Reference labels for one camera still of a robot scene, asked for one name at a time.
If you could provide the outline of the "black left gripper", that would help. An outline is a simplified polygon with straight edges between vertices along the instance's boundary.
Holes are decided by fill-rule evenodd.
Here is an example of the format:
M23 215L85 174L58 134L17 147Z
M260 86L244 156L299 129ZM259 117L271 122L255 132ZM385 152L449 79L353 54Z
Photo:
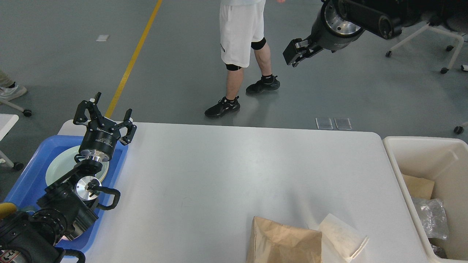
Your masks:
M113 157L117 141L119 140L122 145L131 143L137 127L131 118L131 108L126 111L124 120L119 124L104 118L97 106L101 94L101 92L97 92L94 98L82 100L78 104L73 123L87 126L79 154L81 156L97 156L100 162L107 162ZM88 111L91 120L89 122L87 122L86 111ZM119 130L123 127L127 129L127 133L121 136Z

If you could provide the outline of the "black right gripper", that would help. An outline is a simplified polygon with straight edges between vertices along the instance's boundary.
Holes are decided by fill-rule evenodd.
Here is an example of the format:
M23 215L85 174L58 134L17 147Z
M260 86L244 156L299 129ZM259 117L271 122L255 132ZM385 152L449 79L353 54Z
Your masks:
M311 28L310 38L292 39L283 51L287 65L297 67L306 58L311 58L323 49L336 52L357 40L364 29L342 19L333 1L325 0Z

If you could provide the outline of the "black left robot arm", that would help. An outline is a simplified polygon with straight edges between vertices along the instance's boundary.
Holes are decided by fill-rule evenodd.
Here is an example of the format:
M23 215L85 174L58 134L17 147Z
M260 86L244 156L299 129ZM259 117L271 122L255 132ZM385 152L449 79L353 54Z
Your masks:
M128 145L137 130L132 109L116 123L98 109L101 93L77 106L73 122L84 125L86 133L75 155L75 166L45 188L37 200L39 210L30 214L5 203L1 205L1 254L15 263L60 263L73 256L84 263L79 250L57 246L63 238L72 241L85 233L97 220L95 209L115 209L120 191L104 187L96 178L103 163L113 157L116 145Z

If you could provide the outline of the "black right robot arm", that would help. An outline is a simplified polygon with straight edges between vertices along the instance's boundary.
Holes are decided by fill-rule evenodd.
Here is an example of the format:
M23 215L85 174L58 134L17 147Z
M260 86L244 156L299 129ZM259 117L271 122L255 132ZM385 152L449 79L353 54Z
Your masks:
M429 26L467 33L467 1L324 0L310 35L291 40L283 57L287 65L296 67L324 49L332 52L343 49L364 31L393 39L403 28L422 21Z

